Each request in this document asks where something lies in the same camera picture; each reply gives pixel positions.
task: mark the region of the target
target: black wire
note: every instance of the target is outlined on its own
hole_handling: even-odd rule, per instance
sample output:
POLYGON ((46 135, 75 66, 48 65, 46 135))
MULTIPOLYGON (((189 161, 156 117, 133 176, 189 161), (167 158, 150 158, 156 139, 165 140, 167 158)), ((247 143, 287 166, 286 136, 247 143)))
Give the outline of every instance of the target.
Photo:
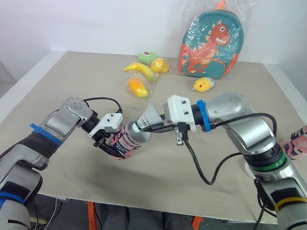
POLYGON ((264 206, 263 206, 262 209, 261 209, 260 215, 259 215, 259 217, 258 217, 258 220, 257 220, 257 222, 256 222, 256 224, 255 224, 253 230, 256 230, 257 226, 259 225, 259 223, 260 223, 260 221, 261 221, 261 219, 262 219, 262 217, 263 217, 263 213, 264 213, 264 206))
POLYGON ((36 224, 35 224, 34 229, 36 229, 38 226, 38 213, 37 213, 36 203, 34 199, 33 199, 33 205, 34 205, 34 210, 35 210, 35 215, 36 215, 36 224))
POLYGON ((63 202, 60 201, 60 206, 59 206, 59 208, 58 208, 58 211, 57 211, 57 213, 54 215, 54 217, 52 218, 51 221, 54 221, 54 219, 58 216, 59 212, 61 211, 62 205, 63 205, 63 202))
POLYGON ((266 213, 270 214, 271 216, 273 216, 273 217, 275 217, 275 218, 277 217, 274 213, 270 212, 269 210, 266 209, 266 207, 265 207, 264 205, 262 205, 262 203, 261 203, 261 198, 260 198, 260 195, 259 195, 259 194, 257 195, 257 200, 258 200, 258 204, 259 204, 260 208, 264 208, 264 211, 265 211, 266 213))
POLYGON ((102 224, 101 224, 101 221, 100 221, 99 216, 97 215, 97 211, 96 211, 96 205, 95 205, 95 203, 94 203, 94 211, 95 211, 95 215, 96 215, 96 217, 97 217, 97 219, 98 219, 98 221, 99 221, 99 224, 100 224, 100 229, 102 230, 102 224))
MULTIPOLYGON (((57 211, 57 213, 53 216, 53 218, 49 220, 50 223, 51 223, 52 221, 54 221, 54 219, 59 215, 59 213, 60 213, 60 211, 61 211, 61 209, 62 209, 62 205, 63 205, 63 202, 60 201, 60 206, 59 206, 59 208, 58 208, 58 211, 57 211)), ((37 229, 38 229, 38 228, 43 228, 43 227, 45 227, 45 226, 48 224, 48 222, 47 222, 46 224, 38 225, 38 226, 37 226, 37 229)))
POLYGON ((231 122, 239 121, 239 120, 250 118, 250 117, 258 117, 258 116, 268 117, 272 121, 272 123, 273 123, 273 134, 274 134, 274 136, 276 136, 276 133, 277 133, 277 122, 276 122, 276 119, 271 114, 265 114, 265 113, 248 114, 248 115, 236 117, 236 118, 233 118, 233 119, 229 119, 227 121, 220 122, 218 124, 213 124, 212 128, 214 129, 214 128, 218 127, 218 126, 226 125, 226 124, 231 123, 231 122))
POLYGON ((118 101, 116 101, 115 99, 113 98, 110 98, 110 97, 93 97, 93 98, 87 98, 87 99, 84 99, 83 101, 87 104, 87 106, 89 107, 89 104, 87 103, 87 101, 93 101, 93 100, 109 100, 109 101, 113 101, 117 104, 118 106, 118 110, 116 111, 116 113, 122 113, 123 110, 120 106, 120 104, 118 103, 118 101))
POLYGON ((188 140, 183 140, 183 141, 184 141, 184 143, 186 144, 188 150, 189 150, 190 153, 191 153, 191 156, 192 156, 192 158, 193 158, 193 160, 194 160, 194 163, 195 163, 196 169, 197 169, 197 171, 198 171, 198 174, 201 176, 202 180, 203 180, 206 184, 208 184, 208 185, 214 184, 215 179, 216 179, 216 176, 217 176, 217 174, 218 174, 218 172, 219 172, 219 170, 220 170, 222 164, 224 164, 226 160, 228 160, 229 158, 232 158, 232 157, 234 157, 234 156, 241 155, 241 153, 237 152, 237 153, 233 153, 233 154, 231 154, 231 155, 225 157, 224 159, 222 159, 222 161, 217 165, 217 167, 216 167, 216 169, 215 169, 215 172, 214 172, 214 174, 213 174, 212 180, 211 180, 211 181, 208 181, 207 178, 206 178, 206 177, 204 176, 204 174, 202 173, 202 170, 201 170, 200 164, 198 163, 198 160, 197 160, 197 157, 196 157, 196 155, 195 155, 195 152, 194 152, 194 150, 192 149, 191 145, 189 144, 188 140))

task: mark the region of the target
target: toy mouse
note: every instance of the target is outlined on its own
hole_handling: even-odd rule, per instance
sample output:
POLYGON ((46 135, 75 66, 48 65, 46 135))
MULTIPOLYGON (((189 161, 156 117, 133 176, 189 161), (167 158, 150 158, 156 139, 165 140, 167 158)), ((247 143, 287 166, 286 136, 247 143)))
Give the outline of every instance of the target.
POLYGON ((212 78, 199 78, 193 84, 193 90, 197 92, 206 92, 214 86, 212 78))

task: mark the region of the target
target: bottle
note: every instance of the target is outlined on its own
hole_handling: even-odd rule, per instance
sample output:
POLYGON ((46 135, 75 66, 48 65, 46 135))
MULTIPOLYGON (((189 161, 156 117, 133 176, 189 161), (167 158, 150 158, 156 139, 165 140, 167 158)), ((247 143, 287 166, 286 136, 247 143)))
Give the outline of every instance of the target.
POLYGON ((149 141, 151 133, 140 131, 135 122, 126 124, 111 140, 111 146, 117 149, 125 158, 110 157, 114 160, 123 160, 130 157, 143 143, 149 141))
POLYGON ((292 160, 307 155, 307 126, 291 134, 290 139, 282 142, 281 148, 292 160))

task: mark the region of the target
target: beige tabletop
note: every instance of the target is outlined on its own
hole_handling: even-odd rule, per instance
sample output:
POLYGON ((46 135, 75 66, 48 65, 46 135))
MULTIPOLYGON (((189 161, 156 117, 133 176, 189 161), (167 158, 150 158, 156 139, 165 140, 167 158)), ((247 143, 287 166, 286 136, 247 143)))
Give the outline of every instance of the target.
MULTIPOLYGON (((255 111, 275 116, 279 140, 304 125, 261 64, 238 63, 230 76, 216 80, 214 88, 205 93, 191 91, 195 78, 166 74, 160 76, 151 97, 139 99, 126 89, 132 73, 123 72, 136 60, 134 56, 67 52, 0 124, 0 151, 30 134, 31 123, 38 125, 74 95, 113 97, 123 107, 124 120, 130 121, 149 104, 162 111, 163 103, 173 94, 188 97, 194 104, 223 92, 241 92, 255 111)), ((109 101, 90 105, 99 117, 117 109, 109 101)), ((189 139, 208 178, 222 158, 237 152, 222 128, 190 133, 189 139)), ((241 156, 227 161, 215 184, 208 186, 199 177, 186 147, 176 145, 172 132, 153 134, 147 144, 124 161, 113 161, 92 144, 83 130, 76 129, 41 172, 44 182, 40 193, 194 216, 242 221, 258 218, 256 189, 241 156)), ((307 158, 294 162, 303 176, 307 173, 306 162, 307 158)), ((265 214, 263 222, 276 220, 265 214)))

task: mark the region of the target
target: orange dinosaur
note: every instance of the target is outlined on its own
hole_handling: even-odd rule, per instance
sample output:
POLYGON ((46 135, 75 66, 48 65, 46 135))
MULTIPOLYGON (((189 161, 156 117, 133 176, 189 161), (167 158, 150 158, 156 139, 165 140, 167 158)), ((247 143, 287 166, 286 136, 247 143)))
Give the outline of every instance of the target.
POLYGON ((229 43, 230 35, 228 33, 228 28, 222 21, 219 20, 218 23, 212 25, 212 30, 209 31, 209 36, 205 37, 206 43, 202 43, 197 49, 191 49, 188 45, 183 44, 180 49, 179 55, 179 70, 189 62, 187 71, 189 73, 196 73, 195 66, 200 64, 198 72, 205 73, 205 68, 209 65, 211 61, 218 62, 224 66, 225 64, 217 59, 214 59, 214 55, 219 53, 217 46, 225 46, 229 43))

